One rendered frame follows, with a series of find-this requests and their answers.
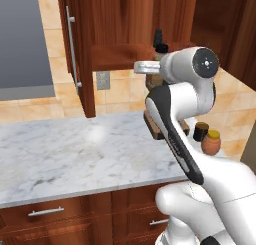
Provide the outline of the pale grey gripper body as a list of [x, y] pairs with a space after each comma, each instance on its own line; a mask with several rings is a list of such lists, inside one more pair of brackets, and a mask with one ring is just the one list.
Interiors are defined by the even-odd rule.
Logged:
[[158, 74], [159, 70], [159, 61], [136, 61], [134, 63], [134, 72], [137, 74]]

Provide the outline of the black-capped spice bottle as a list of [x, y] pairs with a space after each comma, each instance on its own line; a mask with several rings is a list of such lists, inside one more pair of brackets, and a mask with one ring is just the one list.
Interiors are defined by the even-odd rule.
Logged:
[[169, 52], [167, 44], [158, 44], [155, 48], [155, 60], [160, 61], [161, 58]]

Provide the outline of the black pointed-top bottle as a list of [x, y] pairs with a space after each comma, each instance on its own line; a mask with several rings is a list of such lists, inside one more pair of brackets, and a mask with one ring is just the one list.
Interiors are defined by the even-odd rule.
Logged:
[[154, 34], [153, 47], [156, 47], [157, 45], [162, 44], [162, 43], [163, 43], [162, 30], [157, 29]]

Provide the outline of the wooden cabinet door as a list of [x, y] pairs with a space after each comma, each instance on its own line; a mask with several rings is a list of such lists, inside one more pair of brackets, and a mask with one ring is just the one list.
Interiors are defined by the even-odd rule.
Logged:
[[220, 62], [256, 91], [256, 0], [232, 0]]
[[66, 16], [66, 5], [69, 7], [69, 13], [75, 17], [75, 23], [71, 24], [73, 43], [76, 59], [76, 69], [78, 80], [82, 83], [79, 89], [79, 98], [83, 107], [84, 114], [87, 118], [96, 116], [94, 86], [92, 74], [92, 58], [91, 58], [91, 41], [88, 32], [89, 24], [86, 13], [87, 4], [85, 0], [58, 0], [63, 40], [67, 61], [68, 72], [72, 75], [74, 81], [74, 73], [72, 67], [70, 42], [68, 34], [68, 23]]

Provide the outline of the wooden cutting board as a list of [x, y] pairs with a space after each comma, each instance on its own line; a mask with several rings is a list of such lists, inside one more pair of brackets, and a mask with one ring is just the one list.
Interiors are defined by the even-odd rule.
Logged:
[[[155, 140], [163, 140], [164, 136], [163, 136], [161, 130], [158, 128], [158, 126], [155, 124], [153, 119], [150, 117], [149, 112], [147, 110], [144, 111], [143, 118], [144, 118], [144, 121], [145, 121], [152, 137]], [[189, 125], [184, 120], [179, 121], [179, 125], [181, 126], [185, 135], [188, 136], [189, 132], [190, 132]]]

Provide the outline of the black jar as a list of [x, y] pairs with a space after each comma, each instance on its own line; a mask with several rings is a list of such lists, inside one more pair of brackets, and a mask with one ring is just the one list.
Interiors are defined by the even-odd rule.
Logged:
[[197, 122], [194, 129], [193, 139], [201, 142], [208, 133], [209, 125], [205, 122]]

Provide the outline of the brown jar with yellow lid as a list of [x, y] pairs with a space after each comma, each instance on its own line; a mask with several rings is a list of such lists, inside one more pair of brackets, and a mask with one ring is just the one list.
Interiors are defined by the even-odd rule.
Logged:
[[217, 130], [209, 130], [201, 143], [202, 151], [207, 155], [214, 156], [219, 152], [220, 147], [220, 133]]

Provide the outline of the wooden drawer front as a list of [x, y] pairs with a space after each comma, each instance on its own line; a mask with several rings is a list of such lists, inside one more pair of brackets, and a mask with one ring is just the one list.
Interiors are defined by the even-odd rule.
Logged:
[[[59, 206], [64, 211], [28, 216]], [[0, 209], [0, 241], [3, 245], [112, 245], [111, 194]]]
[[111, 193], [113, 245], [155, 245], [167, 224], [155, 203], [156, 191], [165, 183], [123, 189]]

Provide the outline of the grey wall outlet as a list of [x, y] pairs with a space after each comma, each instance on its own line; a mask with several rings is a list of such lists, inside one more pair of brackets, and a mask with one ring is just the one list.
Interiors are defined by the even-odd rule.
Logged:
[[96, 73], [96, 83], [97, 83], [98, 90], [109, 90], [110, 89], [110, 72], [98, 71]]

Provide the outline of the wooden wall cabinet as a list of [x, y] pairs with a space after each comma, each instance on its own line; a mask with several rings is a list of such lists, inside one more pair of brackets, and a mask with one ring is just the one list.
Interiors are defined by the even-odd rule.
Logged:
[[137, 60], [151, 59], [158, 29], [173, 50], [205, 45], [195, 28], [201, 1], [229, 0], [86, 0], [92, 69], [130, 69]]

